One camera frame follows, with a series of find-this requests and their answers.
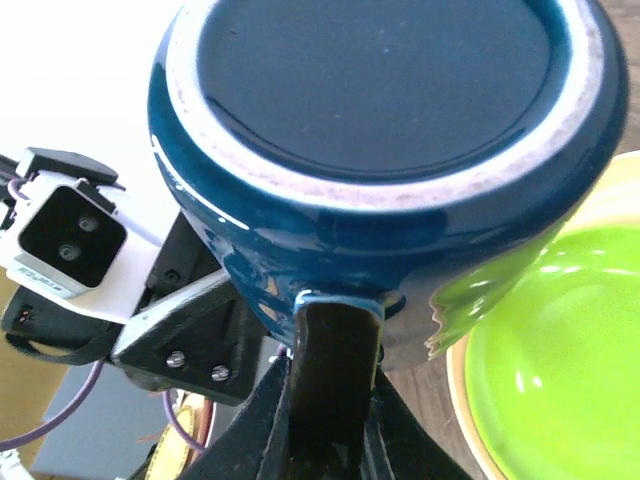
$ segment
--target cable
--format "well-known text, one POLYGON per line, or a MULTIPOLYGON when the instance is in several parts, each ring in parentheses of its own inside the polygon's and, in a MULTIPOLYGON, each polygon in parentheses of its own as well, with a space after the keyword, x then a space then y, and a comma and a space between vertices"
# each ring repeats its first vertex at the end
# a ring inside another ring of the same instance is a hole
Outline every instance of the cable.
POLYGON ((25 183, 27 183, 27 180, 24 178, 13 178, 9 180, 9 183, 7 183, 7 192, 9 192, 9 195, 11 195, 16 201, 29 201, 31 199, 20 191, 20 188, 25 183))
POLYGON ((147 242, 155 245, 156 247, 161 247, 164 244, 164 241, 159 238, 156 234, 147 230, 144 226, 140 225, 133 218, 129 217, 122 210, 116 210, 113 212, 114 217, 122 223, 125 227, 131 229, 131 231, 135 232, 147 242))
POLYGON ((93 367, 91 368, 91 372, 87 377, 87 380, 82 385, 82 388, 78 390, 76 396, 69 402, 69 404, 62 409, 60 413, 58 413, 55 417, 49 420, 44 425, 39 426, 38 428, 30 431, 29 433, 25 433, 24 435, 20 435, 19 437, 11 438, 9 440, 4 440, 0 442, 0 452, 4 452, 7 450, 13 450, 15 448, 23 447, 34 440, 37 440, 40 437, 45 436, 53 429, 59 427, 65 420, 67 420, 77 409, 82 402, 84 402, 93 387, 95 386, 98 378, 100 377, 100 373, 102 373, 102 368, 104 367, 104 361, 95 362, 93 367))
POLYGON ((191 435, 184 431, 184 428, 182 428, 182 425, 180 425, 180 422, 178 422, 176 413, 173 411, 173 406, 171 405, 171 390, 165 390, 164 392, 162 392, 162 404, 164 405, 164 413, 167 415, 169 423, 173 428, 175 428, 176 432, 178 432, 178 435, 180 435, 182 439, 187 442, 187 445, 189 445, 189 447, 191 447, 193 450, 198 453, 204 453, 204 445, 196 442, 196 440, 191 435))

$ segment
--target screw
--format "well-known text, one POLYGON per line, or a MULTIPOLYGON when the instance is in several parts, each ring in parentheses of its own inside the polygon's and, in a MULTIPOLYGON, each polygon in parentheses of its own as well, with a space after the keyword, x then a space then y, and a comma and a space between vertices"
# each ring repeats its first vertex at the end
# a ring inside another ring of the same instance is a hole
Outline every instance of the screw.
POLYGON ((167 358, 167 366, 169 368, 180 368, 184 367, 185 364, 185 356, 183 352, 175 351, 171 352, 171 355, 167 358))
POLYGON ((177 281, 180 280, 180 274, 175 270, 168 270, 164 274, 164 280, 167 283, 176 283, 177 281))
POLYGON ((213 373, 211 373, 211 378, 213 378, 214 382, 224 382, 229 379, 231 372, 226 365, 218 365, 213 367, 213 373))

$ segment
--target white camera housing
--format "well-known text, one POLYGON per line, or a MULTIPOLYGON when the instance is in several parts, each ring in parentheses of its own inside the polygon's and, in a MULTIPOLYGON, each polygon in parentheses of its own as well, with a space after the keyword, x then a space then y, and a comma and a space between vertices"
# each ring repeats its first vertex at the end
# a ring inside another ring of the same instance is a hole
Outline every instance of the white camera housing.
POLYGON ((98 187, 100 194, 116 205, 112 217, 126 229, 126 236, 99 284, 88 286, 26 251, 20 242, 20 235, 54 192, 60 187, 74 188, 77 182, 78 179, 64 174, 41 171, 21 186, 20 193, 28 199, 17 200, 14 222, 2 233, 0 264, 7 269, 9 279, 64 308, 93 318, 126 323, 144 293, 145 282, 175 220, 177 208, 174 212, 163 212, 162 222, 149 225, 154 223, 149 205, 141 208, 139 202, 119 188, 98 187))

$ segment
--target wooden table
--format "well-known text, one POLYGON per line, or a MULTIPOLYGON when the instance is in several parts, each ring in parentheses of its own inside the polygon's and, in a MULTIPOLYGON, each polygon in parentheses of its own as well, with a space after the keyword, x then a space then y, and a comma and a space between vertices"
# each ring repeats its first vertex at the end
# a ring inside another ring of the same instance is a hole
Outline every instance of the wooden table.
MULTIPOLYGON (((631 108, 618 153, 640 150, 640 0, 601 0, 625 46, 631 73, 631 108)), ((445 357, 412 370, 389 374, 425 430, 474 479, 486 477, 477 465, 453 413, 445 357)))

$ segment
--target camera lens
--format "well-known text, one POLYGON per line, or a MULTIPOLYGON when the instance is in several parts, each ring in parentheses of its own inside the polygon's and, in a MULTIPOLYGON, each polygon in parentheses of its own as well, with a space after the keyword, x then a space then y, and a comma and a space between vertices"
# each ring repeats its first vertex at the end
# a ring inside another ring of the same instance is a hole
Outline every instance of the camera lens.
POLYGON ((85 232, 93 232, 96 228, 98 228, 98 220, 88 215, 83 215, 78 220, 78 226, 85 232))
POLYGON ((82 251, 80 250, 79 246, 69 243, 65 243, 58 249, 58 255, 60 255, 60 258, 66 260, 67 262, 73 262, 80 256, 81 253, 82 251))

